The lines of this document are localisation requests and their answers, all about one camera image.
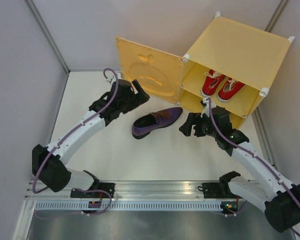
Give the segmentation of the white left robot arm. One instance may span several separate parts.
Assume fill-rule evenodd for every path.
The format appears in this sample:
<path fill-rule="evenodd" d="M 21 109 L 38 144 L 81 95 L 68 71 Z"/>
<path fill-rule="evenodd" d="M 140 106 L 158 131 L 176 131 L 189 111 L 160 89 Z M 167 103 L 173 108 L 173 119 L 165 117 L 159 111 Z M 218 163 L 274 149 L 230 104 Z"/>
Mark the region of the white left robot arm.
<path fill-rule="evenodd" d="M 80 122 L 69 132 L 47 146 L 36 145 L 32 150 L 32 174 L 47 189 L 57 193 L 64 188 L 81 189 L 88 198 L 99 193 L 99 179 L 87 170 L 67 168 L 72 156 L 96 133 L 107 127 L 120 114 L 126 114 L 146 103 L 150 96 L 135 79 L 118 79 L 110 91 L 92 103 Z"/>

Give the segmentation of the red sneaker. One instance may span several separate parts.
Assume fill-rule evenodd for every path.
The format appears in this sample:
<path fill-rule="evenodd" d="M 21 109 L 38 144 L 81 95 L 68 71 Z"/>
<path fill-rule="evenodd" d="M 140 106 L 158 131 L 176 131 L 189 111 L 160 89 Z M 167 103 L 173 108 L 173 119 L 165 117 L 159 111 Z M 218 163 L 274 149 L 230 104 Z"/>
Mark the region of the red sneaker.
<path fill-rule="evenodd" d="M 219 90 L 217 98 L 220 102 L 227 103 L 244 87 L 244 83 L 229 77 L 223 87 Z"/>
<path fill-rule="evenodd" d="M 209 98 L 213 96 L 220 85 L 220 83 L 225 79 L 225 75 L 217 72 L 213 69 L 205 72 L 204 75 L 206 76 L 204 84 L 201 89 L 201 94 L 205 98 Z"/>

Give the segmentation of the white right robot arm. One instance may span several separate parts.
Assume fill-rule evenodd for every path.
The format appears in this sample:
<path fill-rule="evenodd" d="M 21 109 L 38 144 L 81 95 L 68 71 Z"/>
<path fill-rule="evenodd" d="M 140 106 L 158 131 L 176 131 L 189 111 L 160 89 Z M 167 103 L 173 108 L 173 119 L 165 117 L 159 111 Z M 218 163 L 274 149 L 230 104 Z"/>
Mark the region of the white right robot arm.
<path fill-rule="evenodd" d="M 242 164 L 257 184 L 231 171 L 219 178 L 218 192 L 239 196 L 261 210 L 268 223 L 282 233 L 300 223 L 300 184 L 296 185 L 261 157 L 249 138 L 232 127 L 230 114 L 221 107 L 209 114 L 189 113 L 179 131 L 186 137 L 212 137 L 218 147 Z"/>

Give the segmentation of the red sneaker front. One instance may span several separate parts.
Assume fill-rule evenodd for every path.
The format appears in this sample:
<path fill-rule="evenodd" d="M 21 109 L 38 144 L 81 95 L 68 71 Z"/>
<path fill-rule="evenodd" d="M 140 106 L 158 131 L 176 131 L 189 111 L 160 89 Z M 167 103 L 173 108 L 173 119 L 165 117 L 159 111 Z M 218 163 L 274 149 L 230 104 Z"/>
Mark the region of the red sneaker front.
<path fill-rule="evenodd" d="M 220 85 L 220 83 L 225 79 L 225 75 L 217 72 L 213 69 L 205 72 L 204 75 L 206 76 L 204 84 L 201 89 L 201 94 L 205 98 L 209 98 L 213 96 Z"/>

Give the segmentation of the purple loafer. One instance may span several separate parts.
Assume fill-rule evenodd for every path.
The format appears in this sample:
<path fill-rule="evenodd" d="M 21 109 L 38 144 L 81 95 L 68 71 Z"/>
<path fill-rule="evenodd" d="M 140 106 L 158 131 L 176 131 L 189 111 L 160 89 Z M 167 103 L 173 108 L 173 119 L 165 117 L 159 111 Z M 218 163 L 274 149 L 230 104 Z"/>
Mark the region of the purple loafer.
<path fill-rule="evenodd" d="M 138 118 L 132 124 L 131 134 L 137 140 L 143 139 L 154 130 L 171 126 L 178 120 L 182 113 L 182 107 L 171 107 L 151 112 Z"/>

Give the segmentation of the yellow cabinet door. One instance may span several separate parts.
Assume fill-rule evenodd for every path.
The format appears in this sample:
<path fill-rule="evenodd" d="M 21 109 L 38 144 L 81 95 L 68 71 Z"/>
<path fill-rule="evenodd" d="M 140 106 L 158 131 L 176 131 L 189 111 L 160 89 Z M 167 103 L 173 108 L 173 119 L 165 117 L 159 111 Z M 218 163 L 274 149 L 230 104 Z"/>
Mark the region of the yellow cabinet door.
<path fill-rule="evenodd" d="M 138 80 L 147 94 L 175 104 L 184 58 L 122 37 L 115 39 L 125 79 Z"/>

